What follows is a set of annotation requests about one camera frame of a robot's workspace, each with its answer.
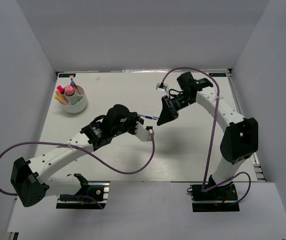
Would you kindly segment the blue pen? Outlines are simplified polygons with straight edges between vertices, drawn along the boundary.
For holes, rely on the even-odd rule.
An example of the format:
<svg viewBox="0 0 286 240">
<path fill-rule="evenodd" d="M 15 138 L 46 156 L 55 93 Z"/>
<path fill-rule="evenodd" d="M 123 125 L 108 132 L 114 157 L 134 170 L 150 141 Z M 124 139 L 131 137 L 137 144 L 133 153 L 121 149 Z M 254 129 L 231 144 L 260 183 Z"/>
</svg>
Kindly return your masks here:
<svg viewBox="0 0 286 240">
<path fill-rule="evenodd" d="M 141 115 L 143 118 L 146 118 L 146 119 L 155 120 L 154 119 L 155 116 L 149 116 L 149 115 L 143 115 L 143 114 L 138 114 L 138 115 Z"/>
</svg>

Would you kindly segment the pink glue bottle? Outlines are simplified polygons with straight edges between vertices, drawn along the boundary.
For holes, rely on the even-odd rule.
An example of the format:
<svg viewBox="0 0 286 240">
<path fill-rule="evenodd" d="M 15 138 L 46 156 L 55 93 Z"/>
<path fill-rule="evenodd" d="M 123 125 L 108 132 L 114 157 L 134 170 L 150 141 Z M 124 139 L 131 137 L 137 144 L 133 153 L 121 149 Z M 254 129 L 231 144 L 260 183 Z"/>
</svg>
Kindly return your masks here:
<svg viewBox="0 0 286 240">
<path fill-rule="evenodd" d="M 75 89 L 71 85 L 68 85 L 64 88 L 64 94 L 68 97 L 73 96 L 75 94 Z"/>
</svg>

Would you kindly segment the red pen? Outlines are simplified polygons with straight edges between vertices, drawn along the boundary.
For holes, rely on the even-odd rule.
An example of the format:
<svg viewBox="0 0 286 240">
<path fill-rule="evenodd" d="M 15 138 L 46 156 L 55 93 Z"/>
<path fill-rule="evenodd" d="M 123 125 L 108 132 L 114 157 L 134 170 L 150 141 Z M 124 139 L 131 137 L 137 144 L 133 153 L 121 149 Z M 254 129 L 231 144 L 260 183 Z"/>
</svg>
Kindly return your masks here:
<svg viewBox="0 0 286 240">
<path fill-rule="evenodd" d="M 82 94 L 80 93 L 77 84 L 75 83 L 73 77 L 70 78 L 71 82 L 74 82 L 74 86 L 72 86 L 74 89 L 76 89 L 77 93 L 81 96 Z"/>
</svg>

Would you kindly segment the orange pink highlighter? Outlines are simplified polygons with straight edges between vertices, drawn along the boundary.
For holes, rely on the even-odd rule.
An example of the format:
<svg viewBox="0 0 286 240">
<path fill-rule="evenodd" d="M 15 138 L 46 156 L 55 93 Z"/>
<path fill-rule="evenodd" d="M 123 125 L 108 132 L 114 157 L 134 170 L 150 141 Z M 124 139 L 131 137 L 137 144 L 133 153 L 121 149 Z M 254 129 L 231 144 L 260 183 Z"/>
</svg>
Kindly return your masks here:
<svg viewBox="0 0 286 240">
<path fill-rule="evenodd" d="M 62 105 L 64 106 L 67 106 L 68 105 L 68 102 L 65 101 L 62 97 L 58 96 L 58 95 L 55 95 L 54 98 L 59 102 L 61 103 Z"/>
</svg>

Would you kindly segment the grey orange highlighter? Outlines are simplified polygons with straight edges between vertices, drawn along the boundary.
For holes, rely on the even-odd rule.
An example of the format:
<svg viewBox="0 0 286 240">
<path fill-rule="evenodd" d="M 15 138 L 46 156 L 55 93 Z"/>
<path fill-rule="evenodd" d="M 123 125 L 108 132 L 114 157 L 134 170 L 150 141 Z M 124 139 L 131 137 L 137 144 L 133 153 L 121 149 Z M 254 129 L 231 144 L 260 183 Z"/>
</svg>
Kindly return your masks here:
<svg viewBox="0 0 286 240">
<path fill-rule="evenodd" d="M 63 95 L 61 94 L 61 92 L 59 90 L 55 91 L 56 95 L 58 95 L 60 98 L 63 98 Z"/>
</svg>

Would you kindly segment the pink black highlighter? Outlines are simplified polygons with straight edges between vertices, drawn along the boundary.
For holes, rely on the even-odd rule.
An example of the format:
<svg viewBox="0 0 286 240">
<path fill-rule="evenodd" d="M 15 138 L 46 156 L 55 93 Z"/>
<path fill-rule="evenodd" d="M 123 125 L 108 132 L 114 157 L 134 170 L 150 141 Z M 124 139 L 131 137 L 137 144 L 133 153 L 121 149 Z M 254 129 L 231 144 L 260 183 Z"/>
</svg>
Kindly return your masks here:
<svg viewBox="0 0 286 240">
<path fill-rule="evenodd" d="M 64 88 L 61 85 L 57 86 L 56 88 L 61 94 L 64 94 Z"/>
</svg>

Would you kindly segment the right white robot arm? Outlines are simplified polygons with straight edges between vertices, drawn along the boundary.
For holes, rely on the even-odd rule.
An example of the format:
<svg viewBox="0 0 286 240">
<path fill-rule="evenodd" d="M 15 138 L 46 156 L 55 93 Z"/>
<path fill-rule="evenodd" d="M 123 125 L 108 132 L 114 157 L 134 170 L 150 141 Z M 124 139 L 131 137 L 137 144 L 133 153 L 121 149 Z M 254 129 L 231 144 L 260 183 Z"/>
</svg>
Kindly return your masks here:
<svg viewBox="0 0 286 240">
<path fill-rule="evenodd" d="M 216 170 L 210 176 L 205 175 L 204 179 L 209 182 L 209 195 L 221 199 L 240 166 L 258 150 L 258 122 L 230 107 L 220 97 L 219 86 L 213 79 L 195 79 L 188 71 L 177 78 L 177 83 L 180 90 L 161 98 L 162 110 L 157 125 L 176 120 L 180 110 L 194 103 L 213 117 L 213 125 L 219 125 L 224 133 L 220 144 L 222 158 Z"/>
</svg>

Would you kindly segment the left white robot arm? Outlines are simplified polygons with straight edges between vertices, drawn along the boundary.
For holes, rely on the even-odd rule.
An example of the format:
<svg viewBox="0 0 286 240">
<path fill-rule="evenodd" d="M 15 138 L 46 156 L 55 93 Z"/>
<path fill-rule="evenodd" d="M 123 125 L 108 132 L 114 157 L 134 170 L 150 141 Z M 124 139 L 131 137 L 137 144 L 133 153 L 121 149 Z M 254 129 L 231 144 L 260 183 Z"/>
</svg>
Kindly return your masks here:
<svg viewBox="0 0 286 240">
<path fill-rule="evenodd" d="M 81 174 L 69 173 L 58 178 L 54 174 L 87 152 L 93 153 L 110 144 L 113 138 L 124 133 L 134 135 L 142 142 L 151 141 L 153 128 L 144 127 L 143 124 L 138 113 L 116 104 L 107 114 L 96 117 L 83 127 L 66 146 L 59 145 L 29 160 L 17 159 L 13 163 L 10 182 L 23 206 L 31 207 L 52 195 L 58 195 L 65 201 L 101 202 L 103 191 L 90 185 Z"/>
</svg>

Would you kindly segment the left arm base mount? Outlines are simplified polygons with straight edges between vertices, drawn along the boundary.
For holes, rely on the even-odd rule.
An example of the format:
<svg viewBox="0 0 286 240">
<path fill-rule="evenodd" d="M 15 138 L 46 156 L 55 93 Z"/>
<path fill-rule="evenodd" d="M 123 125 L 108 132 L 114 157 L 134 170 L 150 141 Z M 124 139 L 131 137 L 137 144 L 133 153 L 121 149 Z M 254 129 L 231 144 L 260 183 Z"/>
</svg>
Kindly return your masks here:
<svg viewBox="0 0 286 240">
<path fill-rule="evenodd" d="M 89 182 L 76 194 L 63 194 L 57 199 L 57 209 L 103 210 L 109 195 L 108 182 Z"/>
</svg>

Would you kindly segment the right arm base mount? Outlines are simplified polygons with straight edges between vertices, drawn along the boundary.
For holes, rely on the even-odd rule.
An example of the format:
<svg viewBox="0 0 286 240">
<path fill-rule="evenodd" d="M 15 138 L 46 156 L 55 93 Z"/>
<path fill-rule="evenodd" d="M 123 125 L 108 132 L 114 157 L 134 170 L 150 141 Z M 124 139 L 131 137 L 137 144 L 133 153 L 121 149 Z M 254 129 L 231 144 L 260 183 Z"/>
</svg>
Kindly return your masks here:
<svg viewBox="0 0 286 240">
<path fill-rule="evenodd" d="M 217 187 L 208 192 L 202 192 L 201 184 L 190 185 L 187 193 L 192 198 L 194 213 L 239 212 L 239 204 L 235 185 Z"/>
</svg>

